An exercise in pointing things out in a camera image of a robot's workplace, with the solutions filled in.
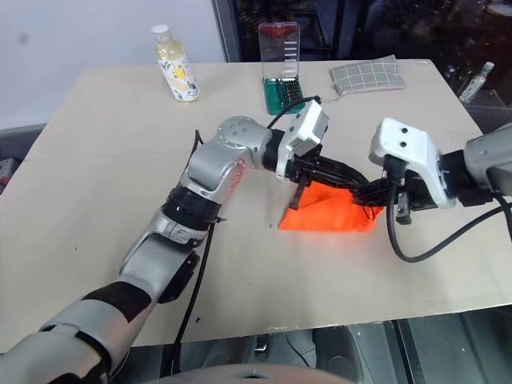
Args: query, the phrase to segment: black cable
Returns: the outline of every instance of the black cable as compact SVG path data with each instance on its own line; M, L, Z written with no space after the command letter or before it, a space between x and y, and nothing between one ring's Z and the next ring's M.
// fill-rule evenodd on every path
M503 208L503 213L505 214L506 227L509 230L510 240L512 241L512 212L510 212L510 208L508 207L508 203L500 194L496 194L494 198L498 201L499 205Z
M176 334L176 338L174 339L174 343L172 344L172 349L170 350L170 355L162 357L162 364L160 365L160 377L163 378L165 376L171 376L172 374L177 374L180 372L179 369L179 351L182 345L182 338L186 330L186 326L190 320L190 316L192 315L192 310L194 309L194 304L196 299L198 298L199 289L201 288L202 277L205 274L206 269L206 261L208 260L208 254L210 253L211 241L214 236L214 228L215 224L210 226L210 231L208 232L208 238L206 240L205 250L202 253L201 265L199 267L198 278L195 281L194 290L192 291L192 296L190 296L189 305L186 308L185 315L183 315L182 324L179 327L178 333Z
M387 233L390 238L391 246L393 247L394 252L396 255L403 260L404 262L422 262L423 260L427 260L429 257L434 256L437 252L451 244L454 240L461 237L465 232L476 226L477 224L480 224L484 220L487 220L488 218L499 214L502 211L508 211L507 214L510 214L510 223L512 225L512 213L510 212L510 208L512 207L511 202L505 202L503 200L504 205L501 205L498 208L494 208L493 210L490 210L489 212L486 212L484 214L481 214L476 219L468 222L460 229L456 230L452 233L452 235L448 236L446 239L444 239L442 242L434 246L432 249L428 250L427 252L420 254L416 257L408 257L406 256L402 250L400 249L400 245L398 244L397 235L394 230L394 195L396 193L396 185L391 184L390 188L388 189L388 199L387 199L387 205L386 205L386 223L387 223Z
M190 152L190 156L188 160L186 161L186 165L189 165L190 158L192 158L192 155L198 148L199 144L203 144L203 140L201 138L201 135L199 133L199 130L195 130L194 132L194 144L192 145L192 151ZM175 373L173 371L173 368L176 366L179 369L179 355L180 355L180 349L181 349L181 340L183 337L183 333L185 332L186 325L189 321L190 314L192 312L192 309L194 308L195 300L197 298L197 292L199 291L199 287L201 285L202 275L204 274L204 269L206 267L206 260L208 259L208 253L210 252L210 244L211 244L211 238L213 236L214 232L214 224L210 227L210 232L208 233L208 239L206 240L206 246L205 250L202 256L201 265L199 267L199 273L198 273L198 279L196 280L194 291L192 293L192 296L190 297L189 305L186 308L185 315L183 316L182 324L180 325L178 334L176 335L176 339L174 340L173 344L167 344L163 347L162 351L162 362L160 364L160 377L163 378L165 376L169 376L172 373Z
M306 364L306 366L308 366L309 368L311 368L310 364L307 362L306 358L304 356L302 356L302 354L294 347L294 345L291 343L291 341L288 339L288 333L285 333L285 339L286 339L286 342L288 343L288 345L290 346L290 348L297 354L297 356L299 356L302 360L302 362L304 364Z
M288 104L287 106L285 106L281 112L279 112L278 114L276 114L275 118L272 119L272 121L270 122L270 124L268 126L266 126L269 130L272 129L272 126L286 113L288 112L289 110L291 110L292 108L294 108L295 106L298 106L299 104L302 104L304 102L310 102L311 100L315 100L318 104L320 104L322 102L322 100L320 99L319 96L310 96L308 98L301 98L299 100L297 100L296 102L292 102L291 104Z

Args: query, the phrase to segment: orange fabric bag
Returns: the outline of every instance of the orange fabric bag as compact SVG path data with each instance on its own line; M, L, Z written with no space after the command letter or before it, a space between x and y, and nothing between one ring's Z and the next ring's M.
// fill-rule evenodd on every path
M354 232L372 230L380 206L358 206L352 203L348 190L312 182L304 189L298 210L288 209L279 223L280 230L312 230L317 232Z

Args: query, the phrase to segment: small bottle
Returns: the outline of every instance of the small bottle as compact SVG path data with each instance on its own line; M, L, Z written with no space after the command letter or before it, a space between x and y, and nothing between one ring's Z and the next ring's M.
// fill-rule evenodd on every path
M486 62L480 71L474 78L471 79L468 86L464 89L458 99L465 104L469 104L473 101L474 96L482 88L483 84L487 80L487 75L494 68L494 63Z
M183 45L173 40L169 27L165 24L154 26L151 31L156 38L154 52L158 64L174 97L180 102L192 102L198 98L199 89Z

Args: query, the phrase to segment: wooden table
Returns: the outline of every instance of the wooden table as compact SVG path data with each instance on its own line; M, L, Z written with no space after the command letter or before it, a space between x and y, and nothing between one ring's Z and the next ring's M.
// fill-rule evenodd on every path
M305 95L336 97L327 70L301 63ZM324 156L368 178L367 159L384 117L427 130L442 151L479 135L428 60L403 60L404 90L353 94L324 109ZM199 129L213 137L240 114L267 124L257 63L197 64L199 100L173 100L158 67L83 74L0 197L0 350L116 275L123 255L179 180ZM284 126L284 118L276 127ZM383 218L370 233L316 234L276 228L293 186L250 171L223 207L185 340L372 322L512 302L512 245L504 218L481 224L434 258L410 265L389 244ZM430 248L494 205L415 213L399 227L410 255ZM192 283L158 306L137 344L171 342Z

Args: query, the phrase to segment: gray checkered cloth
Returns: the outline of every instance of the gray checkered cloth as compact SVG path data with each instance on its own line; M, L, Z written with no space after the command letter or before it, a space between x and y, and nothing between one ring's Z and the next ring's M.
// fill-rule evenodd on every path
M396 57L384 58L336 66L329 70L338 94L373 92L376 90L401 90L403 79L398 72Z

